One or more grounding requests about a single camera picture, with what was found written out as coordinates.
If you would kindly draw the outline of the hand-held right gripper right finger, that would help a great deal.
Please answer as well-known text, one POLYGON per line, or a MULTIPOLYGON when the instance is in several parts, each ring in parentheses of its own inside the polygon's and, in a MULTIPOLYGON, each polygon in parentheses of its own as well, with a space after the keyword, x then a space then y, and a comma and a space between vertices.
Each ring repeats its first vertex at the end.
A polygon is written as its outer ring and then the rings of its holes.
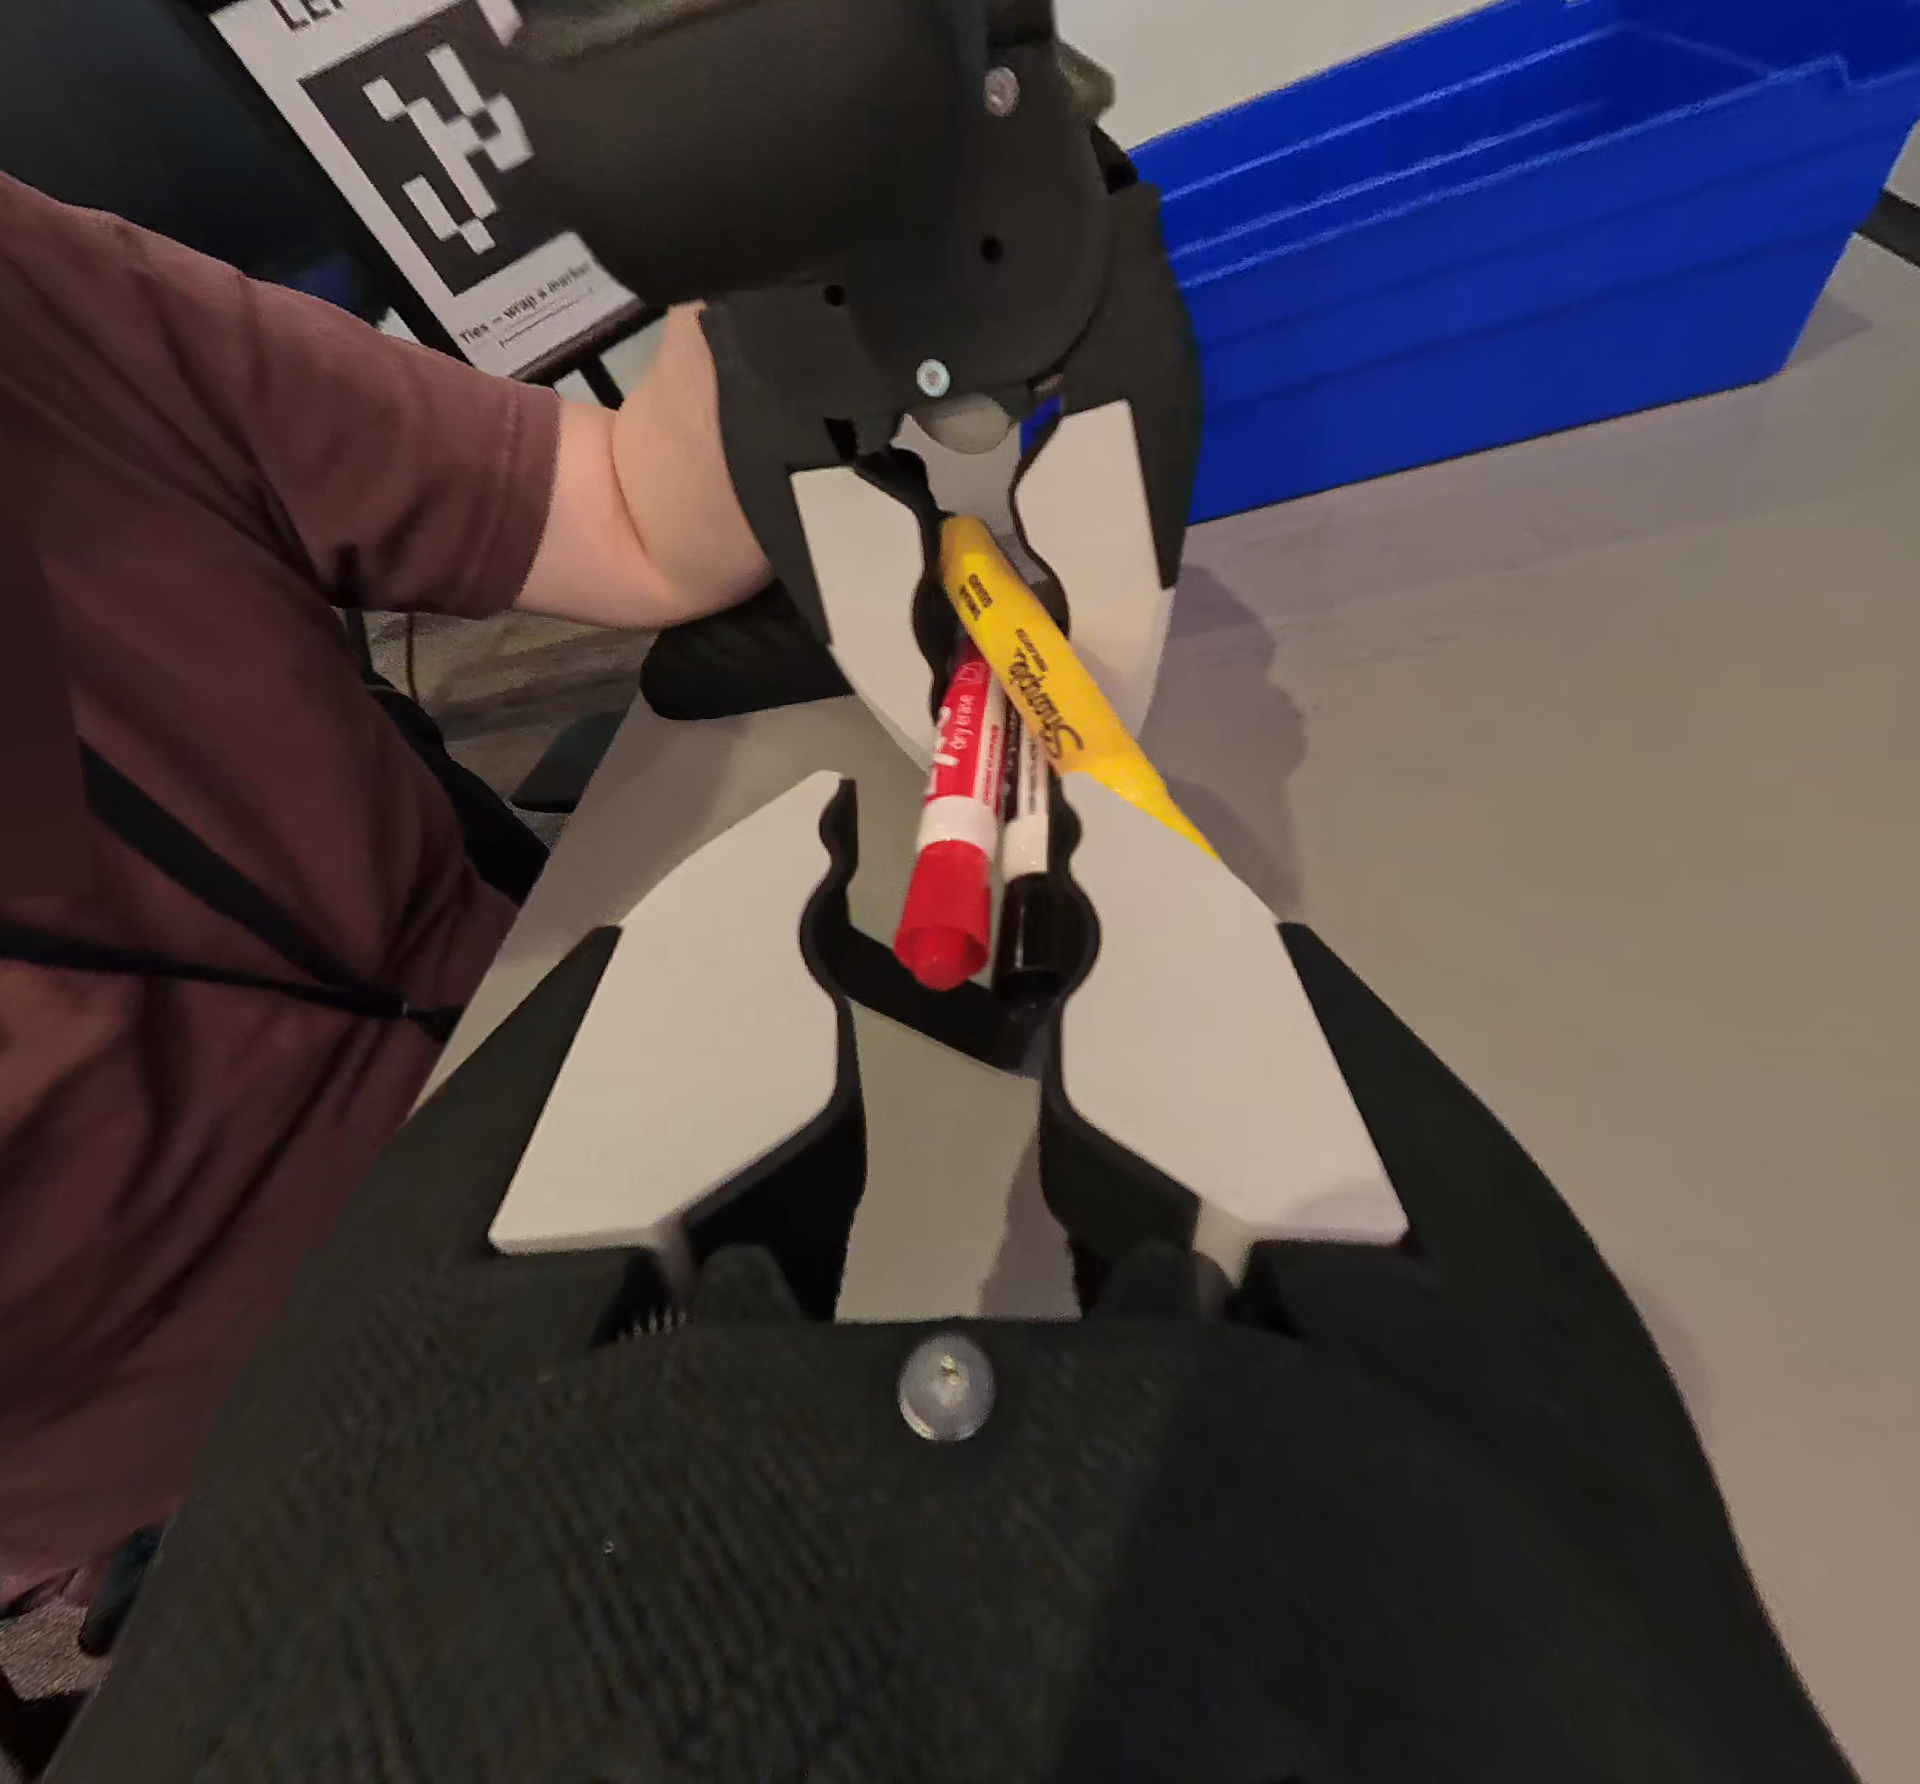
POLYGON ((1408 1213, 1267 905, 1104 784, 1057 821, 1088 960, 1042 1073, 1040 1171, 1088 1251, 1369 1244, 1408 1213))

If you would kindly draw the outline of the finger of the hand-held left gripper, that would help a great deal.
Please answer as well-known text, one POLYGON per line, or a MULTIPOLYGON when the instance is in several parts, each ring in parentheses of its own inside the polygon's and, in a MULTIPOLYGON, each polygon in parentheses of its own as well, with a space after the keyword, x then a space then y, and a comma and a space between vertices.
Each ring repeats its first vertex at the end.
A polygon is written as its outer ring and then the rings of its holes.
POLYGON ((1140 735, 1151 717, 1174 585, 1162 576, 1151 484, 1126 398, 1062 413, 1016 479, 1025 550, 1057 580, 1067 640, 1140 735))
POLYGON ((957 650, 939 593, 943 512, 922 454, 887 451, 792 480, 828 615, 828 646, 850 690, 925 775, 957 650))

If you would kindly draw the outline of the person in maroon shirt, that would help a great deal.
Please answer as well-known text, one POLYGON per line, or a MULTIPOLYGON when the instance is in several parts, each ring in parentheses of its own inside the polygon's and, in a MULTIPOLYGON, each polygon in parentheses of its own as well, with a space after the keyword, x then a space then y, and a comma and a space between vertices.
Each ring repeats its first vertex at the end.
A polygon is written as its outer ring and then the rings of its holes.
MULTIPOLYGON (((3 176, 3 512, 78 737, 351 983, 461 1010, 515 900, 342 606, 505 613, 563 398, 3 176)), ((194 1493, 444 1029, 3 960, 3 1605, 194 1493)))

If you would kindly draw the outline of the red dry erase marker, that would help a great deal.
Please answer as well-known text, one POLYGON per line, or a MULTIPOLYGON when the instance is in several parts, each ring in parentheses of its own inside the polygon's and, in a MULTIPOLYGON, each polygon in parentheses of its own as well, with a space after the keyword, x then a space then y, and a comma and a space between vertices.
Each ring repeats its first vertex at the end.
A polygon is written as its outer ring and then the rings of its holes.
POLYGON ((953 650, 895 954, 925 992, 971 983, 992 954, 1008 696, 971 640, 953 650))

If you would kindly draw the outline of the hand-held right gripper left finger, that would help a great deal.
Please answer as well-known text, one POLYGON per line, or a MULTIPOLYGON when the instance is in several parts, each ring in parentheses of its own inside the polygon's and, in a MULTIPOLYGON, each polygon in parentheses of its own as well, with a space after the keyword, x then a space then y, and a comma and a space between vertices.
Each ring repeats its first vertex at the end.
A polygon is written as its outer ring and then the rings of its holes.
POLYGON ((494 1251, 692 1255, 696 1222, 859 1105, 850 1008, 818 954, 846 914, 846 825, 853 781, 805 775, 626 913, 494 1251))

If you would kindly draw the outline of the blue plastic bin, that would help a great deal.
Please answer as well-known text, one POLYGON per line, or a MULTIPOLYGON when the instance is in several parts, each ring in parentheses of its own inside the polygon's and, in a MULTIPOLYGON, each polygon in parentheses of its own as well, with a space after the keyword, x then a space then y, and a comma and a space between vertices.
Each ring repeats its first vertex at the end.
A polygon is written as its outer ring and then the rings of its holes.
POLYGON ((1134 147, 1190 522, 1776 377, 1915 131, 1915 0, 1497 0, 1134 147))

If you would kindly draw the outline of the yellow highlighter marker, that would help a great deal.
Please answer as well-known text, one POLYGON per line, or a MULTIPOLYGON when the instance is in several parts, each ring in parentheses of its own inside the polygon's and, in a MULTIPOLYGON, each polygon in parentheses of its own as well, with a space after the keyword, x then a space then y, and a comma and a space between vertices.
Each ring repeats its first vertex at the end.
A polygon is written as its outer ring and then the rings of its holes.
POLYGON ((939 522, 939 589, 1046 768, 1083 775, 1212 855, 1061 618, 978 515, 939 522))

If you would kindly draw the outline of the black dry erase marker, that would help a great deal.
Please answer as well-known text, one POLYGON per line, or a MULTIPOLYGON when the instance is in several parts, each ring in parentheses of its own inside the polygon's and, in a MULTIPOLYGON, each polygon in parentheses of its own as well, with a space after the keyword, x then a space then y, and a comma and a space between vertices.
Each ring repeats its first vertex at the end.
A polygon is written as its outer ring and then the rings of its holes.
POLYGON ((1000 1008, 1037 1014, 1062 972, 1061 896, 1051 881, 1051 764, 1012 715, 1000 794, 1000 914, 992 992, 1000 1008))

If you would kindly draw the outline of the person's left forearm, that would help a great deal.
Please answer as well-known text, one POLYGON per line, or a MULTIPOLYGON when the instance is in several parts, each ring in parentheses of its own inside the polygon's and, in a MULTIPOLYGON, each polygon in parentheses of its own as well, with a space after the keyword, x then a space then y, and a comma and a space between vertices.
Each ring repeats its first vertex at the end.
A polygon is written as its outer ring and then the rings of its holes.
POLYGON ((663 631, 771 585, 727 471, 702 314, 702 302, 663 314, 619 405, 556 405, 546 525, 515 613, 663 631))

